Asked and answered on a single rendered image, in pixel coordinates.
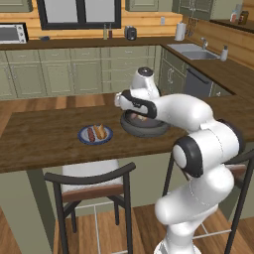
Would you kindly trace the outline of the dark grey bowl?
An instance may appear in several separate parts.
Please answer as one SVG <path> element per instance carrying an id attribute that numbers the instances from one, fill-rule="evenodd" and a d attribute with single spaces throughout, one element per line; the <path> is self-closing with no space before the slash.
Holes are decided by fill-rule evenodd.
<path id="1" fill-rule="evenodd" d="M 159 137 L 164 135 L 170 128 L 169 124 L 148 117 L 146 121 L 141 121 L 138 118 L 131 119 L 131 113 L 135 112 L 125 111 L 120 118 L 120 123 L 122 128 L 133 136 L 141 138 Z"/>

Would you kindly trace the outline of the blue rimmed plate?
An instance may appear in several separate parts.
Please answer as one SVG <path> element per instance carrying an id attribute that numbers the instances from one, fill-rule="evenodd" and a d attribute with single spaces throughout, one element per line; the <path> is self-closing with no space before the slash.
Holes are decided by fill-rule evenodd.
<path id="1" fill-rule="evenodd" d="M 86 145 L 102 145 L 102 144 L 105 144 L 107 143 L 108 141 L 111 140 L 111 138 L 113 137 L 113 131 L 107 127 L 107 126 L 104 126 L 104 129 L 107 133 L 107 137 L 105 139 L 102 139 L 102 140 L 99 140 L 97 137 L 96 137 L 96 134 L 95 134 L 95 131 L 93 129 L 93 126 L 94 125 L 87 125 L 85 127 L 83 127 L 77 134 L 77 138 L 78 140 L 81 142 L 81 143 L 84 143 Z M 91 127 L 92 130 L 93 130 L 93 133 L 94 133 L 94 136 L 95 136 L 95 141 L 93 143 L 89 142 L 89 139 L 88 139 L 88 134 L 87 134 L 87 128 L 88 127 Z"/>

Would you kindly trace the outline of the green base cupboard run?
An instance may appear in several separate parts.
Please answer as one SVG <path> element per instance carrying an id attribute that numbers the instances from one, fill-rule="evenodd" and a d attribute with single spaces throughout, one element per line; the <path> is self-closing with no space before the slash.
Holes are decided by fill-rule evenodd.
<path id="1" fill-rule="evenodd" d="M 122 91 L 160 59 L 158 46 L 0 51 L 0 100 Z"/>

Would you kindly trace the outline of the green corner base cupboards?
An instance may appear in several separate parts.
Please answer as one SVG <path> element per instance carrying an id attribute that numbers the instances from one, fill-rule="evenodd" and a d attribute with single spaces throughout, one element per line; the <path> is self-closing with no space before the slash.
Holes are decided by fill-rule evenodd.
<path id="1" fill-rule="evenodd" d="M 187 75 L 187 64 L 167 50 L 162 50 L 159 87 L 163 95 L 182 93 Z"/>

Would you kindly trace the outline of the black toaster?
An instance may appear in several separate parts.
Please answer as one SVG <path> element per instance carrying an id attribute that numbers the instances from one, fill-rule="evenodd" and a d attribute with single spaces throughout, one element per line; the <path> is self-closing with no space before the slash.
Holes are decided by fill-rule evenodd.
<path id="1" fill-rule="evenodd" d="M 133 26 L 126 26 L 124 35 L 127 40 L 134 41 L 137 38 L 137 29 Z"/>

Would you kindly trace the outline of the dark grey dishwasher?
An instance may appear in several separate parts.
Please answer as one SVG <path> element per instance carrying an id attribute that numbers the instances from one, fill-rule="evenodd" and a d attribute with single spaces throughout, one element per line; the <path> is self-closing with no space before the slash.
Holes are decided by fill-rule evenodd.
<path id="1" fill-rule="evenodd" d="M 197 97 L 206 98 L 210 96 L 212 81 L 193 67 L 187 68 L 187 79 L 184 93 Z"/>

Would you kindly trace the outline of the black framed window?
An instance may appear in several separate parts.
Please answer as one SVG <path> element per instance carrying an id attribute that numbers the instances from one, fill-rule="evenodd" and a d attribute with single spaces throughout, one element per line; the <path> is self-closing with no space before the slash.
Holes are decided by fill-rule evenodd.
<path id="1" fill-rule="evenodd" d="M 37 0 L 43 30 L 121 28 L 121 0 Z"/>

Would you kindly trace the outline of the steel sink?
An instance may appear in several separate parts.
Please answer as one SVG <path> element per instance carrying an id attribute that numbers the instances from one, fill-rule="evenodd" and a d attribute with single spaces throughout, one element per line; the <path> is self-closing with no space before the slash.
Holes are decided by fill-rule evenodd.
<path id="1" fill-rule="evenodd" d="M 189 60 L 217 60 L 219 55 L 204 50 L 195 44 L 168 44 L 168 47 L 180 53 Z"/>

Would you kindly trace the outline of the white paper towel roll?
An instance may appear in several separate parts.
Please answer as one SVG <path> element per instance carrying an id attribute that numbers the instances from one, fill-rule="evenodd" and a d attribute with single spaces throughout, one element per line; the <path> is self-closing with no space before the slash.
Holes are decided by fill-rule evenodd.
<path id="1" fill-rule="evenodd" d="M 186 34 L 186 24 L 183 22 L 177 23 L 176 33 L 175 33 L 175 40 L 182 41 L 185 38 Z"/>

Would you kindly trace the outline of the hanging kitchen tools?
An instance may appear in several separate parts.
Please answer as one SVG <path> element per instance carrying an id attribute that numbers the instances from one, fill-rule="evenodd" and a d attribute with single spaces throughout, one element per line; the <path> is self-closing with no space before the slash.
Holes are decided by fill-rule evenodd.
<path id="1" fill-rule="evenodd" d="M 197 18 L 189 17 L 187 30 L 186 30 L 186 35 L 188 37 L 191 37 L 193 35 L 194 29 L 195 29 L 195 26 L 196 26 L 197 23 L 198 23 Z"/>

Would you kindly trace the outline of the white soap dispenser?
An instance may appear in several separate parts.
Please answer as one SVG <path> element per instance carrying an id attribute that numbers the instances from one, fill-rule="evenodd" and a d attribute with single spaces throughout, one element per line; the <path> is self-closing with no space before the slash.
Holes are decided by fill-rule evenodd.
<path id="1" fill-rule="evenodd" d="M 227 56 L 228 56 L 228 46 L 224 45 L 224 48 L 220 55 L 220 60 L 222 62 L 225 62 L 227 60 Z"/>

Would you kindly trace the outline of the silver toaster oven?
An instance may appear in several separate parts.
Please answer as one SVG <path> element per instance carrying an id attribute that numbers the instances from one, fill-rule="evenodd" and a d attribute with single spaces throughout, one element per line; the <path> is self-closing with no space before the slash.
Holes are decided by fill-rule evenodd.
<path id="1" fill-rule="evenodd" d="M 0 23 L 0 44 L 27 44 L 28 41 L 25 23 Z"/>

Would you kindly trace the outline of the pale jar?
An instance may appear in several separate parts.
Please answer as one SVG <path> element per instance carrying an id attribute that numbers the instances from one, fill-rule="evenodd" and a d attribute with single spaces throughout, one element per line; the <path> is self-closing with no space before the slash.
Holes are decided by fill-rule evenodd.
<path id="1" fill-rule="evenodd" d="M 235 9 L 231 13 L 231 17 L 230 17 L 230 22 L 231 23 L 234 23 L 239 18 L 241 9 L 242 9 L 242 5 L 237 4 Z"/>

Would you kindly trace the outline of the dark jar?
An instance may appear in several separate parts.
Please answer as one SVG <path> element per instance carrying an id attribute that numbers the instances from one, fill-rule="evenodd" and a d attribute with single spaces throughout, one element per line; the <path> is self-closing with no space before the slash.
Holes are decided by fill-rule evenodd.
<path id="1" fill-rule="evenodd" d="M 242 11 L 240 16 L 239 16 L 239 20 L 238 20 L 238 24 L 239 25 L 245 25 L 248 19 L 248 15 L 249 12 L 248 11 Z"/>

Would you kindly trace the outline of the green wall cupboard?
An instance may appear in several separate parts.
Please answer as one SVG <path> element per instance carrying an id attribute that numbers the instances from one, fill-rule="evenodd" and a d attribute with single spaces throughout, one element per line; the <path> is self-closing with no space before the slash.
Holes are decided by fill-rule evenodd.
<path id="1" fill-rule="evenodd" d="M 32 11 L 32 0 L 0 0 L 0 13 L 26 13 Z"/>
<path id="2" fill-rule="evenodd" d="M 244 0 L 173 0 L 172 11 L 201 20 L 228 20 Z"/>
<path id="3" fill-rule="evenodd" d="M 171 12 L 173 0 L 125 0 L 129 12 Z"/>

